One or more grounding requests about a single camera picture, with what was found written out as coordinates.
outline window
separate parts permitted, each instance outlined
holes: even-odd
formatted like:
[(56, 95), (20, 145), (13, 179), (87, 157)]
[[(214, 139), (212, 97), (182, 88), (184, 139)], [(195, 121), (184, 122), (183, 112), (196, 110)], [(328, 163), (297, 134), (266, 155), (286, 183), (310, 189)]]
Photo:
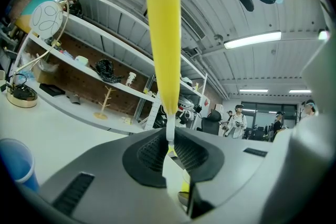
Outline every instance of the window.
[(269, 104), (269, 103), (253, 103), (242, 102), (244, 105), (243, 114), (246, 116), (247, 125), (252, 128), (254, 125), (265, 127), (274, 123), (276, 113), (284, 111), (284, 124), (289, 128), (293, 128), (296, 124), (297, 106), (294, 104)]

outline brick wall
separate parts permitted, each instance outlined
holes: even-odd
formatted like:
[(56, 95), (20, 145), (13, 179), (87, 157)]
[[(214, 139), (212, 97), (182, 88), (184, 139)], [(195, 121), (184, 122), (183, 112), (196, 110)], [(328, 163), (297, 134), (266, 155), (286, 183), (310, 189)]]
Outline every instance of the brick wall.
[[(31, 0), (14, 0), (12, 3), (12, 10), (9, 13), (10, 19), (16, 20), (30, 1)], [(88, 58), (92, 66), (95, 66), (95, 63), (100, 59), (110, 59), (114, 64), (114, 73), (117, 76), (124, 76), (121, 81), (121, 83), (123, 84), (125, 84), (126, 82), (128, 73), (130, 71), (134, 72), (134, 70), (124, 66), (123, 64), (118, 63), (117, 61), (107, 57), (106, 55), (92, 49), (91, 47), (73, 39), (66, 34), (61, 37), (61, 42), (62, 47), (70, 54), (72, 54), (74, 57), (77, 55), (81, 55)], [(36, 53), (39, 53), (41, 55), (44, 52), (44, 50), (34, 42), (31, 42), (27, 46), (27, 51), (29, 51), (33, 55), (35, 55)], [(69, 66), (68, 64), (60, 61), (53, 55), (49, 56), (48, 61), (50, 63), (59, 64), (57, 72), (49, 78), (49, 83), (55, 84), (56, 86), (66, 91), (74, 92), (78, 94), (81, 98), (87, 99), (94, 103), (102, 103), (104, 101), (104, 94), (107, 92), (105, 88), (106, 84), (104, 82), (94, 79), (83, 72), (80, 72), (72, 66)], [(137, 73), (137, 78), (134, 80), (131, 87), (142, 92), (143, 88), (145, 87), (146, 81), (147, 77)], [(151, 90), (153, 92), (157, 92), (156, 83), (153, 84)], [(135, 113), (136, 107), (139, 102), (138, 97), (118, 89), (116, 89), (116, 91), (113, 91), (110, 97), (111, 99), (108, 102), (110, 106), (108, 106), (107, 109), (116, 110), (126, 113), (128, 115), (133, 115)], [(151, 107), (152, 102), (146, 101), (143, 107), (143, 111), (141, 113), (141, 118), (145, 118), (148, 116)]]

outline lab room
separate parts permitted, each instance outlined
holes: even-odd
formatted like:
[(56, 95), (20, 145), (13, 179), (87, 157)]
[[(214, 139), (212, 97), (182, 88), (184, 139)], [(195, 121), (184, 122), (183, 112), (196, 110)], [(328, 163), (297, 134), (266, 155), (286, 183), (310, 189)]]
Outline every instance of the lab room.
[(336, 179), (335, 8), (335, 0), (3, 0), (8, 223), (318, 216)]

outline black helmet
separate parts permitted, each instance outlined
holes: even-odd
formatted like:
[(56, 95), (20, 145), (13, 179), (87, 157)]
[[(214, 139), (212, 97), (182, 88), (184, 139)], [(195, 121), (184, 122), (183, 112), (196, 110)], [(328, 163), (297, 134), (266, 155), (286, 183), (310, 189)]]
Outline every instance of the black helmet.
[(236, 105), (236, 107), (235, 107), (235, 109), (243, 109), (244, 108), (244, 105), (242, 105), (242, 104), (238, 104), (238, 105)]
[(276, 116), (279, 116), (279, 115), (283, 116), (284, 114), (285, 114), (284, 111), (278, 111)]

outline desk lamp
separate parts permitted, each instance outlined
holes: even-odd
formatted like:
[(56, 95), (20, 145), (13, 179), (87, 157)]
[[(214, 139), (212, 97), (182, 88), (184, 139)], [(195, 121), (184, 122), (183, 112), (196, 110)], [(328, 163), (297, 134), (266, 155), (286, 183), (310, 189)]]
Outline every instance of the desk lamp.
[(63, 21), (63, 7), (67, 6), (67, 18), (63, 28), (56, 39), (56, 42), (48, 49), (44, 54), (34, 59), (33, 61), (19, 67), (11, 76), (10, 83), (7, 86), (7, 99), (13, 105), (21, 108), (32, 108), (37, 104), (37, 93), (32, 88), (25, 85), (26, 81), (21, 84), (14, 82), (14, 77), (21, 75), (20, 70), (26, 68), (31, 64), (36, 64), (40, 59), (46, 56), (57, 44), (58, 40), (62, 36), (65, 26), (69, 18), (69, 6), (68, 0), (62, 2), (45, 1), (35, 8), (29, 21), (31, 28), (30, 33), (37, 34), (42, 39), (52, 37), (61, 27)]

